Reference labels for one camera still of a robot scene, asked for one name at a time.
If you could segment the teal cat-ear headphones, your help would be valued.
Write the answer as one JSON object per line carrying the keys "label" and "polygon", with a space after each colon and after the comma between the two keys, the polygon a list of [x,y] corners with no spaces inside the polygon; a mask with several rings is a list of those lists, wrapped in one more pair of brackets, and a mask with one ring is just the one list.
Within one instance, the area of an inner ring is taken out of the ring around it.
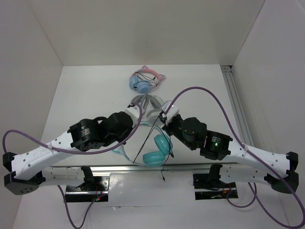
{"label": "teal cat-ear headphones", "polygon": [[154,130],[159,132],[159,134],[154,137],[154,142],[158,150],[144,154],[142,156],[143,163],[134,162],[134,164],[141,167],[163,166],[167,156],[172,154],[173,144],[170,137],[159,126],[152,125],[148,122],[141,122],[140,125],[152,127]]}

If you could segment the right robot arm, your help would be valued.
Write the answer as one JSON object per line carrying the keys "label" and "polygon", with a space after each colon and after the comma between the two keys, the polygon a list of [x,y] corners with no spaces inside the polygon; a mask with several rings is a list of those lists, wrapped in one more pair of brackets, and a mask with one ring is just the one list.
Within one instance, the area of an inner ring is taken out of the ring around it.
{"label": "right robot arm", "polygon": [[213,187],[222,183],[250,182],[269,185],[273,190],[290,194],[299,185],[296,173],[298,154],[289,152],[278,154],[253,146],[248,146],[235,138],[207,129],[205,123],[195,117],[182,119],[179,114],[169,117],[159,116],[162,129],[176,137],[191,151],[199,150],[206,159],[235,162],[245,165],[245,169],[226,168],[213,164],[208,175],[208,182]]}

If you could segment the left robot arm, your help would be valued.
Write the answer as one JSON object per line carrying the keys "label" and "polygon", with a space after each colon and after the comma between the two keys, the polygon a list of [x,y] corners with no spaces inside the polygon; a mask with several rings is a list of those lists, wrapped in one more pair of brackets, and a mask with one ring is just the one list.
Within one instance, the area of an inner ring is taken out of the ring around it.
{"label": "left robot arm", "polygon": [[139,126],[140,114],[113,113],[108,118],[82,119],[61,136],[23,154],[7,152],[3,165],[9,171],[4,186],[15,195],[29,194],[42,186],[68,185],[89,190],[95,180],[89,166],[54,167],[73,155],[107,152],[114,142],[124,144]]}

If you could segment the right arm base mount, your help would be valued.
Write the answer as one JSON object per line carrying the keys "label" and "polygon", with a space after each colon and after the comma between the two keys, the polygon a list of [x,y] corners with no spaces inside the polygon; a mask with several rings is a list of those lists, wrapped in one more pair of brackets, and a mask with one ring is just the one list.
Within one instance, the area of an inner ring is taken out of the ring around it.
{"label": "right arm base mount", "polygon": [[195,200],[214,200],[238,198],[236,184],[222,181],[210,181],[208,174],[193,174]]}

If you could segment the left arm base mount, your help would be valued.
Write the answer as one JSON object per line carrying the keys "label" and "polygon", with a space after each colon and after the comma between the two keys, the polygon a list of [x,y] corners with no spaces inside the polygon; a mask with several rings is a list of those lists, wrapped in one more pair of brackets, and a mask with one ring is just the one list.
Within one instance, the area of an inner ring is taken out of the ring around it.
{"label": "left arm base mount", "polygon": [[67,186],[65,197],[68,203],[108,202],[109,199],[110,174],[94,176],[94,183],[86,190],[80,187]]}

